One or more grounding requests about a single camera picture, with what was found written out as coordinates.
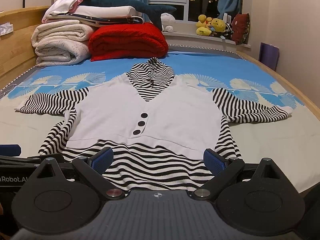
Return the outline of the black white striped hooded sweater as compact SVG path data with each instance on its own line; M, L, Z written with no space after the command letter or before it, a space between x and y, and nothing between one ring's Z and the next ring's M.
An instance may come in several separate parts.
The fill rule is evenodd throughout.
M96 86L37 93L18 107L25 114L61 115L39 154L67 160L110 147L114 160L103 176L124 191L194 191L212 173L203 154L240 157L229 124L274 122L291 107L241 100L224 88L205 88L151 58Z

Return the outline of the blue patterned bed sheet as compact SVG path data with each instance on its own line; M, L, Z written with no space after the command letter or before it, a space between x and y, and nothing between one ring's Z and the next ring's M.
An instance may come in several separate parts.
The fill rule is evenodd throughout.
M44 68L1 97L1 144L67 161L110 147L104 177L124 191L195 190L212 178L208 148L270 157L298 191L319 182L317 118L254 64L220 55Z

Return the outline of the purple box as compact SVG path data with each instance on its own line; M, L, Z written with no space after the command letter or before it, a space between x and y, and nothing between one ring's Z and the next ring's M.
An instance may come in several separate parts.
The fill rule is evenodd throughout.
M266 65L273 71L276 71L279 54L280 51L278 47L264 42L260 43L259 62Z

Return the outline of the white folded quilt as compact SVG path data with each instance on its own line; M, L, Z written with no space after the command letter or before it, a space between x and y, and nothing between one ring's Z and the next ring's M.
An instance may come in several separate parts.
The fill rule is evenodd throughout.
M36 66L69 66L91 57L88 41L94 29L79 20L63 20L37 26L31 36Z

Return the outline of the red folded blanket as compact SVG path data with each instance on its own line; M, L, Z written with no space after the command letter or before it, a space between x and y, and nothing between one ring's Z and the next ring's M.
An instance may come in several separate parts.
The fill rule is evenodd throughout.
M115 24L99 28L89 39L91 61L164 57L169 49L162 32L152 23Z

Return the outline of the dark red cushion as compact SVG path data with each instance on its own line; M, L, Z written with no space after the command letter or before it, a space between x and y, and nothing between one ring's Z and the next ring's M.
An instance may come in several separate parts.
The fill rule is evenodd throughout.
M236 45L241 45L245 42L250 30L250 15L237 14L232 21L232 41Z

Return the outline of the yellow plush toys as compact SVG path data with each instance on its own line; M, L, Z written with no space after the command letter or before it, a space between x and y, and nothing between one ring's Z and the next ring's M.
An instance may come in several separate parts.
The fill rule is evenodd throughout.
M199 36L219 37L230 40L233 34L232 26L219 18L200 15L196 23L196 34Z

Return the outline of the white plush toy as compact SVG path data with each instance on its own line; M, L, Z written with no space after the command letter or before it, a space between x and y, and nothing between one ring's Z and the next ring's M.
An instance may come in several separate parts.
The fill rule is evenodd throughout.
M172 14L163 13L161 14L161 23L162 23L162 31L173 33L174 32L174 25L176 20Z

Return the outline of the pink cloth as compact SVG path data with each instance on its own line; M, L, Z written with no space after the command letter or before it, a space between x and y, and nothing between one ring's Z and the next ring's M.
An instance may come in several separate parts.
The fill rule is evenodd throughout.
M83 2L83 0L75 0L71 6L71 8L69 9L69 12L75 12L75 10L77 9L77 7Z

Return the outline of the blue shark plush toy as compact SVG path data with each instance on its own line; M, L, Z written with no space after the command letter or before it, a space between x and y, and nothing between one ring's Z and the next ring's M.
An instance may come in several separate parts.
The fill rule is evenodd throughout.
M136 11L146 14L149 20L159 29L162 30L161 14L169 13L176 10L170 5L146 4L137 0L83 0L81 5L94 7L122 7L132 6Z

